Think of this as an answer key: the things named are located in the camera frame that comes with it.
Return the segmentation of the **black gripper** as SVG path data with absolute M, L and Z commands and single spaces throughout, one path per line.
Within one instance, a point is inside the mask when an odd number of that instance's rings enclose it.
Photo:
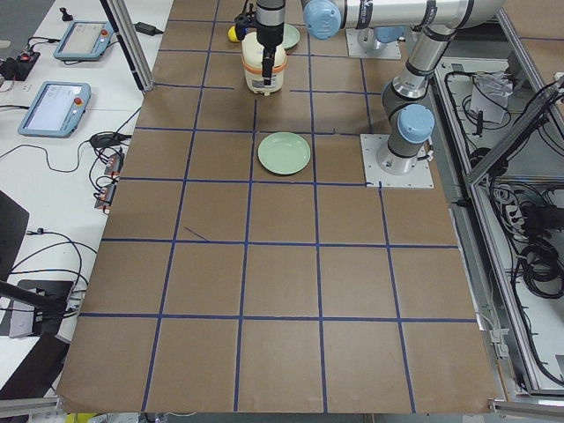
M 256 37 L 264 47 L 262 76 L 265 86 L 271 85 L 274 51 L 283 42 L 285 14 L 285 0 L 256 1 Z

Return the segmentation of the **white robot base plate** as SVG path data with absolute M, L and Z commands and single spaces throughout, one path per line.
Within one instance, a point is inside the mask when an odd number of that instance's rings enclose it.
M 394 159 L 388 150 L 387 134 L 361 134 L 360 144 L 365 182 L 368 187 L 432 189 L 433 177 L 425 145 L 412 159 Z

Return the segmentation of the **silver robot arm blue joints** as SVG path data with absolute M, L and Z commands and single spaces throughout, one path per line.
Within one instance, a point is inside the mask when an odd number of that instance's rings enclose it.
M 434 73 L 457 30 L 492 18 L 502 1 L 303 1 L 303 18 L 310 35 L 327 40 L 339 30 L 410 26 L 420 30 L 402 72 L 382 91 L 382 106 L 391 133 L 377 153 L 386 173 L 404 176 L 418 161 L 419 149 L 430 138 L 433 113 L 418 102 L 427 95 Z

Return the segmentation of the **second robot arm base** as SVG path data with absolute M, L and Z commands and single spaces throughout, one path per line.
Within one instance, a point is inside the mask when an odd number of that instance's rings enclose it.
M 402 26 L 378 26 L 374 28 L 374 36 L 375 49 L 384 49 L 404 36 L 404 28 Z

